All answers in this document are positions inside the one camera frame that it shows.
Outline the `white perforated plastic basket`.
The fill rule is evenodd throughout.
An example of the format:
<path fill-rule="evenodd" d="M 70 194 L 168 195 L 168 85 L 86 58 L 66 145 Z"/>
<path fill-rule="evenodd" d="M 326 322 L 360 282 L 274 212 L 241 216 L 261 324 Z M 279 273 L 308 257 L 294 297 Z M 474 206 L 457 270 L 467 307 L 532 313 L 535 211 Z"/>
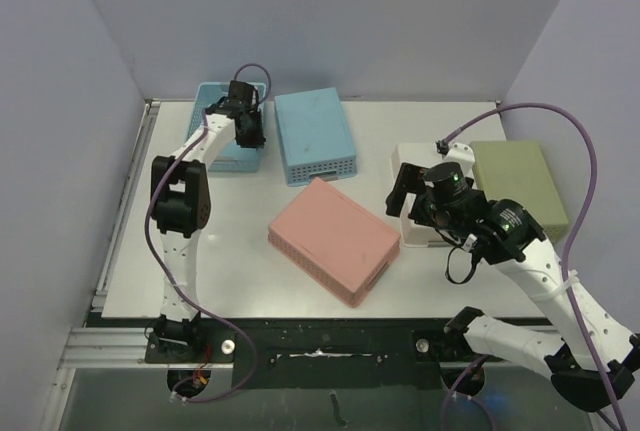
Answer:
<path fill-rule="evenodd" d="M 396 145 L 392 152 L 390 162 L 392 180 L 395 180 L 403 162 L 431 168 L 443 161 L 436 151 L 436 145 L 433 143 L 400 143 Z M 463 172 L 463 174 L 465 177 L 472 178 L 472 168 L 469 172 Z M 406 247 L 447 246 L 447 243 L 432 228 L 420 226 L 409 219 L 409 212 L 413 207 L 414 201 L 415 196 L 408 194 L 399 216 L 403 245 Z"/>

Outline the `blue bottom plastic basket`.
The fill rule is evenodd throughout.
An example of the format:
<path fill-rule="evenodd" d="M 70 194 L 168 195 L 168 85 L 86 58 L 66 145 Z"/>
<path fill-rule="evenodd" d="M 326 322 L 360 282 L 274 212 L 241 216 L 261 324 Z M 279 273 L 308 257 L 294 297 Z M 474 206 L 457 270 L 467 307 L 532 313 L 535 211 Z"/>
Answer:
<path fill-rule="evenodd" d="M 185 138 L 198 130 L 202 124 L 202 111 L 218 103 L 229 94 L 228 82 L 204 82 L 196 92 Z M 210 166 L 210 172 L 255 173 L 259 170 L 262 157 L 261 148 L 242 148 L 235 141 L 230 142 Z"/>

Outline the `blue plastic basket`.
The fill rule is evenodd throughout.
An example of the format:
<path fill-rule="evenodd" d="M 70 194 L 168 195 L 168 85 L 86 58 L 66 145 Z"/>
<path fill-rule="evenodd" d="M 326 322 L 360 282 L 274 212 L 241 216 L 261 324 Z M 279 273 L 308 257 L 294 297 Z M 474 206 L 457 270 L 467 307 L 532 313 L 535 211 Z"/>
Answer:
<path fill-rule="evenodd" d="M 357 152 L 334 87 L 278 95 L 274 116 L 286 183 L 357 174 Z"/>
<path fill-rule="evenodd" d="M 228 82 L 204 82 L 196 92 L 185 138 L 198 130 L 202 124 L 202 111 L 218 103 L 229 94 Z M 259 170 L 262 157 L 261 148 L 242 148 L 235 141 L 230 142 L 210 166 L 210 172 L 255 173 Z"/>

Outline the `pink plastic basket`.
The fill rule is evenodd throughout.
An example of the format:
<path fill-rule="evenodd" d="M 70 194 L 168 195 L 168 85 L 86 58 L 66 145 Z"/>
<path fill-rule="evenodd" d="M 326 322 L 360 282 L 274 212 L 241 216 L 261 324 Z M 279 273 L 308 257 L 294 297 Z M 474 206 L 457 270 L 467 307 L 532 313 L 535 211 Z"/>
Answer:
<path fill-rule="evenodd" d="M 400 251 L 400 233 L 320 178 L 268 226 L 268 241 L 356 308 Z"/>

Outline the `green perforated plastic basket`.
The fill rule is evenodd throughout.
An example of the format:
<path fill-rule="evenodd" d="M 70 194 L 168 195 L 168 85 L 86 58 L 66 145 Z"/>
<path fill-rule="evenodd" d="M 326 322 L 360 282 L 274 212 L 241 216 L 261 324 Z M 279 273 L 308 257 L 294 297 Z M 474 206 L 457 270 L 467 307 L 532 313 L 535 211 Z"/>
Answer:
<path fill-rule="evenodd" d="M 542 226 L 553 244 L 569 219 L 537 141 L 473 141 L 473 176 L 489 200 L 511 199 Z"/>

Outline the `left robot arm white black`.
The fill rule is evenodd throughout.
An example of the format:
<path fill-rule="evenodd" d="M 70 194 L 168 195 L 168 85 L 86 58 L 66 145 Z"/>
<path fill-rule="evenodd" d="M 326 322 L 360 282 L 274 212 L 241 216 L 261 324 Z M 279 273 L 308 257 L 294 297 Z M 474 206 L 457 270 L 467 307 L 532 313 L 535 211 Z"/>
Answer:
<path fill-rule="evenodd" d="M 211 211 L 208 171 L 231 142 L 249 149 L 264 146 L 258 89 L 232 80 L 227 93 L 203 108 L 200 123 L 184 144 L 151 165 L 151 200 L 145 239 L 164 274 L 163 303 L 153 324 L 159 349 L 190 362 L 200 356 L 206 338 L 197 302 L 197 248 Z"/>

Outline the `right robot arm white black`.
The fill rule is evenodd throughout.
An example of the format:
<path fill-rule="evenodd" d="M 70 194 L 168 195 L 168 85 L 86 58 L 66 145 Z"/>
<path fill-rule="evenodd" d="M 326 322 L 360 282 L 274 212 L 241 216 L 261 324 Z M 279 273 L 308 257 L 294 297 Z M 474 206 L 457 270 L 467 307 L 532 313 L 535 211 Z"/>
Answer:
<path fill-rule="evenodd" d="M 486 262 L 511 279 L 557 331 L 535 332 L 467 306 L 444 328 L 452 357 L 477 353 L 517 364 L 586 412 L 626 394 L 639 368 L 638 336 L 597 303 L 576 272 L 562 272 L 552 243 L 522 205 L 487 199 L 457 162 L 402 163 L 385 201 L 387 215 L 399 216 L 408 195 L 415 197 L 410 220 L 469 253 L 473 267 Z"/>

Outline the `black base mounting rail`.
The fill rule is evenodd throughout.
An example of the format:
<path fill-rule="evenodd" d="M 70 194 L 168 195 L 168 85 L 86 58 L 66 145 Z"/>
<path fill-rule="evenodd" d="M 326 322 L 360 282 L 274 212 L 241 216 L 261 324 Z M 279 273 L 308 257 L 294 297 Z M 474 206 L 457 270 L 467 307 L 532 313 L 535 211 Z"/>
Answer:
<path fill-rule="evenodd" d="M 168 367 L 176 383 L 198 365 L 223 369 L 249 389 L 442 387 L 476 353 L 444 333 L 442 319 L 205 320 L 193 347 L 147 336 L 144 361 Z"/>

